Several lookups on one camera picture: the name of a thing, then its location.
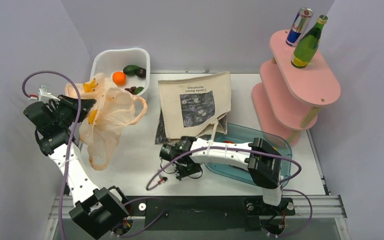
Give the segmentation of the orange plastic grocery bag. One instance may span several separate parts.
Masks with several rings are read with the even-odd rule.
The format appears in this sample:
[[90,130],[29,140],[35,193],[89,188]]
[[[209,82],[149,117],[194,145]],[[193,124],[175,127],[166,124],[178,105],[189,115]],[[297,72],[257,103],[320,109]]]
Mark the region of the orange plastic grocery bag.
[[78,130],[80,140],[87,145],[91,167],[96,171],[105,170],[123,129],[141,120],[147,113],[147,102],[119,88],[104,73],[97,73],[90,81],[75,86],[82,100],[96,100]]

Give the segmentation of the red grape bunch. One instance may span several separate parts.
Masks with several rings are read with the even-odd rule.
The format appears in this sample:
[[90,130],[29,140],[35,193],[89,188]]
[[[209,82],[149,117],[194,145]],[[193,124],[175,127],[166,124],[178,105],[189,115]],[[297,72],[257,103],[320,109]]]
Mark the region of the red grape bunch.
[[138,95],[138,94],[140,94],[144,90],[144,87],[142,87],[142,86],[138,86],[138,87],[132,86],[130,88],[125,88],[124,90],[129,92],[129,93],[131,93],[132,95]]

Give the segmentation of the canvas tote bag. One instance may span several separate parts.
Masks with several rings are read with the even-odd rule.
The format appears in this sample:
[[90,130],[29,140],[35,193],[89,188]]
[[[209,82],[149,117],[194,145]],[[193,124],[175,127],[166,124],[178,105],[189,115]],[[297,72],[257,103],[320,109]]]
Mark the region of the canvas tote bag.
[[183,136],[214,137],[227,134],[232,108],[231,73],[224,71],[188,79],[160,80],[160,115],[155,144]]

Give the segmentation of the blue labelled bottle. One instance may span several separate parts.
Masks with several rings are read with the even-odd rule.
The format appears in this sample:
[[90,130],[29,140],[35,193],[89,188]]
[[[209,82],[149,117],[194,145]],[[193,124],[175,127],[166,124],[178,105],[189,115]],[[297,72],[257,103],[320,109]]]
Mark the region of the blue labelled bottle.
[[314,12],[310,8],[302,7],[299,9],[285,40],[288,46],[297,46],[299,41],[303,38],[313,14]]

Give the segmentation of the teal plastic tray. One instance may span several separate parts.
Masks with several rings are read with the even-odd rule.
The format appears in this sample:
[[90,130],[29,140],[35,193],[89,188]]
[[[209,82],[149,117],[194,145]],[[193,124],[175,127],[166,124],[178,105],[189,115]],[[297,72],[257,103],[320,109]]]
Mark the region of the teal plastic tray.
[[[272,146],[280,155],[284,157],[291,159],[293,156],[290,145],[283,138],[271,133],[232,123],[227,124],[227,134],[217,132],[215,134],[214,141],[227,141],[234,144],[243,144],[252,142],[254,138],[264,139],[270,146]],[[247,184],[255,184],[247,169],[211,162],[206,163],[205,166],[215,174],[219,174]]]

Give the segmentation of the white plastic basket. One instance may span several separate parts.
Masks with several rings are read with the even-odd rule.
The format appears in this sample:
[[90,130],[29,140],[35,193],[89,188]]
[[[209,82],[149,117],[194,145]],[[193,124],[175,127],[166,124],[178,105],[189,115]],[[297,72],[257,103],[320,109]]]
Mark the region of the white plastic basket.
[[136,74],[126,77],[126,83],[119,88],[125,90],[131,87],[142,87],[137,95],[148,100],[148,89],[151,84],[151,58],[143,48],[134,47],[126,49],[109,49],[99,53],[93,60],[90,77],[97,73],[103,73],[113,82],[113,74],[123,72],[130,65],[145,69],[145,77]]

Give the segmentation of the orange fruit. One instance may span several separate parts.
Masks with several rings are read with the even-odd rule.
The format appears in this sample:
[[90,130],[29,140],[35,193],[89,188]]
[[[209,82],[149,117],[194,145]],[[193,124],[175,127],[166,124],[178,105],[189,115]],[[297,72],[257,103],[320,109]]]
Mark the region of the orange fruit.
[[127,83],[127,75],[122,71],[116,71],[112,74],[112,81],[119,87]]

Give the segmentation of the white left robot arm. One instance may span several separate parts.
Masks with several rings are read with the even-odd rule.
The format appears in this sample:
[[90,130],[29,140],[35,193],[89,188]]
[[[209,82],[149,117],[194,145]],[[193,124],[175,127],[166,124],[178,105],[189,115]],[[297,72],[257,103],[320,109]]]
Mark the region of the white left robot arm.
[[73,123],[81,122],[95,105],[94,99],[77,99],[65,95],[37,96],[23,114],[35,126],[35,139],[40,151],[49,157],[66,177],[74,208],[70,218],[92,238],[98,240],[125,217],[129,201],[116,187],[98,188],[81,164],[79,147],[70,137]]

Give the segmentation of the green glass bottle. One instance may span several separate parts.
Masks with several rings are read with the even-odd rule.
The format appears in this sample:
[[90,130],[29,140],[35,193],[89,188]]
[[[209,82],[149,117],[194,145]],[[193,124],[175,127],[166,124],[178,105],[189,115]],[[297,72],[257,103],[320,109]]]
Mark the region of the green glass bottle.
[[327,21],[327,15],[320,15],[315,25],[297,44],[291,58],[291,64],[294,67],[299,69],[305,68],[313,59],[320,45],[322,30]]

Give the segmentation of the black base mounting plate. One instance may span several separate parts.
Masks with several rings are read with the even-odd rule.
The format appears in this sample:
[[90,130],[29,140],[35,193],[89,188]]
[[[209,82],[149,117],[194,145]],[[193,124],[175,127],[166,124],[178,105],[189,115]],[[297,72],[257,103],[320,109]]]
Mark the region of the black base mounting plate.
[[262,196],[160,196],[134,197],[111,213],[99,206],[93,210],[104,232],[129,236],[144,231],[216,231],[261,227],[281,228],[281,219],[296,214],[290,197],[278,206],[263,202]]

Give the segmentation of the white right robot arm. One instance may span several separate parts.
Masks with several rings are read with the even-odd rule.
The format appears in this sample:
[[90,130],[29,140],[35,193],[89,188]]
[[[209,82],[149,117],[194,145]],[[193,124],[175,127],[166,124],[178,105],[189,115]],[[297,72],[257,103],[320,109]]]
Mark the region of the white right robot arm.
[[246,170],[253,183],[261,188],[264,211],[274,215],[283,207],[282,156],[262,138],[245,143],[224,143],[183,136],[174,145],[163,144],[159,157],[175,161],[178,180],[199,172],[201,164],[206,163]]

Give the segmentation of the aluminium frame rail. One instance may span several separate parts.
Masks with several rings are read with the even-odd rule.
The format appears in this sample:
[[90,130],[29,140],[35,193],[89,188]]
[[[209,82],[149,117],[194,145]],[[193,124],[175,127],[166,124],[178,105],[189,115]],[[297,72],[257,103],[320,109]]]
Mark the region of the aluminium frame rail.
[[289,181],[288,189],[304,193],[311,202],[299,193],[290,193],[297,203],[296,215],[288,218],[294,230],[305,228],[290,238],[296,240],[350,240],[346,223],[347,215],[340,195],[333,195],[326,184],[325,176],[309,130],[301,133],[299,141],[292,147],[292,157],[302,171]]

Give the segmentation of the green avocado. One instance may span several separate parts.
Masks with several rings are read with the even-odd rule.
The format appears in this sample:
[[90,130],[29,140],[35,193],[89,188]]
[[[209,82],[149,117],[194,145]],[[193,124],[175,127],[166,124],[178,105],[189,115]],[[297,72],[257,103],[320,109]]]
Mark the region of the green avocado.
[[136,72],[137,70],[139,69],[140,67],[137,66],[137,65],[127,65],[123,68],[122,72],[126,75],[126,76],[135,76],[136,75]]

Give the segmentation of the pink three-tier shelf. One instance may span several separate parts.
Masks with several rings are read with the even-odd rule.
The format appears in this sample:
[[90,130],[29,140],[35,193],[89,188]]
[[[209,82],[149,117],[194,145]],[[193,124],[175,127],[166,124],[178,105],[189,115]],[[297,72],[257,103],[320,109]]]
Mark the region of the pink three-tier shelf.
[[315,125],[319,112],[339,99],[341,87],[320,51],[309,66],[292,65],[294,48],[286,44],[288,33],[279,30],[270,37],[272,59],[260,66],[261,81],[253,87],[251,99],[261,130],[293,146]]

